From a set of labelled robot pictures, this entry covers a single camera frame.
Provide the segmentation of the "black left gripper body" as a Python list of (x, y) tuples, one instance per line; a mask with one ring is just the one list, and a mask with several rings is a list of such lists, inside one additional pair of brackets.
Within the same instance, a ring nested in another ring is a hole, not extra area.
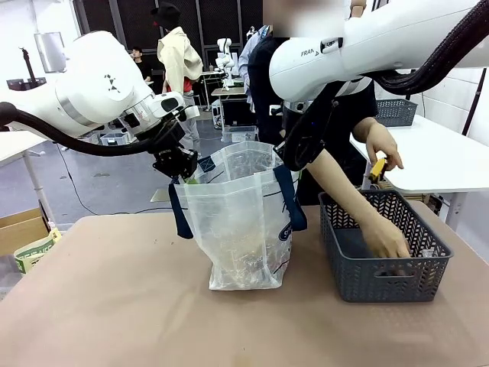
[(180, 143), (185, 132), (177, 120), (167, 122), (151, 141), (151, 153), (155, 158), (153, 168), (163, 175), (187, 179), (197, 167), (198, 153), (186, 149)]

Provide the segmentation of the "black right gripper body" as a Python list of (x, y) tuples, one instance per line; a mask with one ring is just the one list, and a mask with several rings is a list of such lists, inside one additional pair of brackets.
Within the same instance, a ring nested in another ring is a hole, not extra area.
[(289, 170), (301, 171), (324, 148), (329, 119), (288, 112), (283, 114), (282, 123), (285, 137), (274, 147), (274, 152)]

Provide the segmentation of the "clear shopping bag navy handles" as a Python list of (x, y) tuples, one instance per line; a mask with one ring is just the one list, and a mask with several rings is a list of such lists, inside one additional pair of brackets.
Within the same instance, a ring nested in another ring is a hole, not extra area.
[(279, 288), (291, 235), (307, 228), (290, 171), (259, 141), (229, 145), (198, 162), (198, 184), (169, 186), (177, 234), (211, 261), (212, 291)]

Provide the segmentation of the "yellow black handheld item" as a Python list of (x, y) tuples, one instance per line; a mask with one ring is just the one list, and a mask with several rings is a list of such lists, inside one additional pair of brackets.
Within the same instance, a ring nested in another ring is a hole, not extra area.
[(375, 165), (372, 166), (371, 171), (368, 175), (369, 181), (375, 184), (379, 180), (382, 180), (384, 177), (384, 173), (387, 169), (387, 165), (388, 160), (386, 158), (378, 159)]

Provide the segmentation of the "dark grey plastic basket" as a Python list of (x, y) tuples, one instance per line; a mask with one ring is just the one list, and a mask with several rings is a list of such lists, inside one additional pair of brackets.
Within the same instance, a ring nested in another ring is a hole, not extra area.
[(407, 99), (379, 99), (375, 118), (387, 128), (409, 127), (413, 124), (417, 106)]
[[(409, 258), (377, 258), (355, 220), (326, 193), (319, 195), (322, 242), (342, 300), (350, 303), (430, 302), (452, 250), (395, 190), (365, 190), (363, 196), (403, 233)], [(420, 258), (434, 248), (436, 258)]]

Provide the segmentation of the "person's right forearm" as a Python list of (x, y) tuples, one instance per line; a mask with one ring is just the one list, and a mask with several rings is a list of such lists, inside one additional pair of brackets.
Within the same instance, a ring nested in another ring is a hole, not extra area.
[(333, 156), (325, 149), (306, 169), (319, 186), (339, 204), (360, 226), (364, 235), (372, 235), (377, 225), (378, 213), (355, 189)]

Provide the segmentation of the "person's left forearm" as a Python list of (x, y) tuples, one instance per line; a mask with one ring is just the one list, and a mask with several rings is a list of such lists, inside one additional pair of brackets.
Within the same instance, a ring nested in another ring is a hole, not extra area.
[(390, 140), (387, 128), (372, 117), (362, 119), (354, 127), (352, 134), (356, 141), (373, 146), (380, 146)]

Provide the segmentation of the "green white paper bag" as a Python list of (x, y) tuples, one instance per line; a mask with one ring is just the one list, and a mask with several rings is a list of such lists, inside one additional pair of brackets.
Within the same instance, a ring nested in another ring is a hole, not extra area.
[(14, 252), (18, 270), (27, 274), (51, 248), (60, 240), (58, 228), (51, 229), (47, 237), (34, 241)]

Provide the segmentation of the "person's left hand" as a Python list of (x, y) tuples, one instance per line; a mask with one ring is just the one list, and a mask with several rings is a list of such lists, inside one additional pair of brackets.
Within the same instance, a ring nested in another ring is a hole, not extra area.
[(377, 153), (380, 151), (387, 158), (387, 171), (391, 171), (396, 167), (401, 170), (404, 169), (397, 143), (388, 130), (370, 131), (366, 141), (366, 148), (372, 165), (377, 163)]

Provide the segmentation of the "person's right hand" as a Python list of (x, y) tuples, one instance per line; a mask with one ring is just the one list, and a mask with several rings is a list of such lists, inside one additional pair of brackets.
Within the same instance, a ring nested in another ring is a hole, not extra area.
[(374, 255), (379, 258), (409, 258), (407, 241), (392, 223), (379, 222), (361, 227), (363, 238)]

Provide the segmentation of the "clear plastic floor bin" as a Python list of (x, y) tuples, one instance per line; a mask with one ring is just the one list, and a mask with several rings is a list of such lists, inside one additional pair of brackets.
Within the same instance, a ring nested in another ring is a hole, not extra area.
[(131, 142), (131, 136), (128, 132), (116, 132), (104, 134), (100, 137), (104, 146), (122, 146)]

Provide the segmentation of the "clear plastic bin white label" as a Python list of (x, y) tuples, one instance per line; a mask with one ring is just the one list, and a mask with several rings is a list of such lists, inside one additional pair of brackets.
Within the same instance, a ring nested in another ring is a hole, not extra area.
[(221, 142), (240, 143), (244, 141), (254, 141), (257, 129), (254, 125), (225, 125), (222, 127)]

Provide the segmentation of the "black cabinet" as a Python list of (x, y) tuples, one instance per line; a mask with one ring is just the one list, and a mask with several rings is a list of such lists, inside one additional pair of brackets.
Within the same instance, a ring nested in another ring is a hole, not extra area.
[(246, 99), (222, 99), (223, 122), (226, 126), (256, 125), (255, 114)]

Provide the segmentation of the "small wood top table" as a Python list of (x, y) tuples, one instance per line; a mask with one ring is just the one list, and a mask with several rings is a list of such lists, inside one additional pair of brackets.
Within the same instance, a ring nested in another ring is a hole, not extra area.
[(227, 102), (247, 102), (247, 96), (242, 86), (234, 86), (227, 89), (217, 88), (212, 91), (211, 96), (216, 97), (219, 101), (217, 106), (215, 106), (215, 103), (212, 104), (213, 115), (223, 114), (222, 107)]

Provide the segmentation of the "person in black t-shirt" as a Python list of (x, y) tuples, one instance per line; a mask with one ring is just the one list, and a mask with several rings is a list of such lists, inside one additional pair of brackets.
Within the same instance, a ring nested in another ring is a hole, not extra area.
[[(282, 99), (274, 92), (269, 80), (269, 66), (274, 51), (284, 42), (283, 38), (265, 37), (257, 43), (248, 60), (248, 76), (251, 98), (257, 118), (259, 140), (271, 145), (283, 141), (280, 131), (282, 118), (270, 115), (270, 106), (279, 105)], [(377, 115), (374, 84), (362, 91), (339, 96), (332, 121), (322, 140), (325, 149), (336, 159), (351, 183), (359, 187), (363, 181), (364, 158), (349, 143), (354, 127), (363, 119)]]

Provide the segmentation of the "background person in black shirt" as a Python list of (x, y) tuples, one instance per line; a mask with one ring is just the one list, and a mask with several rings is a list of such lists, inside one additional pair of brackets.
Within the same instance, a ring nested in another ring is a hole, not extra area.
[(131, 58), (133, 59), (133, 61), (141, 71), (141, 75), (143, 76), (144, 81), (150, 82), (152, 70), (151, 70), (151, 66), (143, 60), (142, 49), (139, 47), (134, 47), (131, 52)]

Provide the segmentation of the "mannequin in cream jacket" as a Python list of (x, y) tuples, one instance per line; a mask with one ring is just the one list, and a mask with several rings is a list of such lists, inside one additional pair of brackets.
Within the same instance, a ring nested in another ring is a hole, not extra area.
[(169, 2), (160, 2), (151, 16), (164, 33), (157, 43), (157, 57), (165, 69), (163, 91), (178, 92), (187, 106), (194, 106), (193, 84), (202, 75), (203, 63), (180, 26), (181, 12)]

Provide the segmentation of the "wooden slat crate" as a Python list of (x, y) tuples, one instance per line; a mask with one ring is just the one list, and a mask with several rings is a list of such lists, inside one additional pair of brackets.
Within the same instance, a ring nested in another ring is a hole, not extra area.
[(387, 180), (379, 180), (376, 183), (368, 181), (368, 186), (372, 190), (395, 190), (406, 200), (419, 201), (421, 203), (426, 203), (426, 195), (424, 193), (414, 193), (410, 191), (401, 190), (394, 187)]

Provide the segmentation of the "white side table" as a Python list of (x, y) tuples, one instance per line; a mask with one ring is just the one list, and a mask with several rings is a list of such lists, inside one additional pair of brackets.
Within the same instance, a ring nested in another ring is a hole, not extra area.
[(409, 127), (388, 129), (404, 169), (387, 172), (394, 187), (452, 195), (445, 223), (456, 230), (470, 192), (489, 190), (489, 147), (416, 115)]

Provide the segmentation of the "cardboard box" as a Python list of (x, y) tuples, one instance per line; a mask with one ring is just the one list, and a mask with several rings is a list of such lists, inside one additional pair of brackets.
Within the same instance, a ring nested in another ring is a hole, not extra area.
[(0, 218), (0, 257), (48, 236), (49, 226), (40, 208)]

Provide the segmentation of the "grey whiteboard panel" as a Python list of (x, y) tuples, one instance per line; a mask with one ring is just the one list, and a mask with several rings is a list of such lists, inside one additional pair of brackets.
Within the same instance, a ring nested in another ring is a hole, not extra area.
[(62, 73), (66, 69), (64, 42), (60, 32), (34, 34), (34, 40), (45, 73)]

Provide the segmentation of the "slanted black stand leg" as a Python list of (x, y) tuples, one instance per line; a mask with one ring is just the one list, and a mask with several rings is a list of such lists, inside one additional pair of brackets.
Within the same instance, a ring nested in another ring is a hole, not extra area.
[(473, 98), (472, 103), (471, 103), (471, 107), (468, 110), (468, 116), (465, 120), (465, 124), (464, 124), (462, 132), (461, 132), (461, 134), (464, 136), (468, 136), (468, 133), (469, 133), (469, 130), (471, 127), (471, 123), (473, 121), (474, 114), (475, 114), (476, 108), (478, 106), (479, 99), (481, 97), (481, 93), (482, 93), (482, 89), (484, 86), (486, 74), (487, 74), (487, 67), (482, 69), (481, 78), (479, 79), (479, 82), (478, 82), (478, 87), (475, 91), (474, 98)]

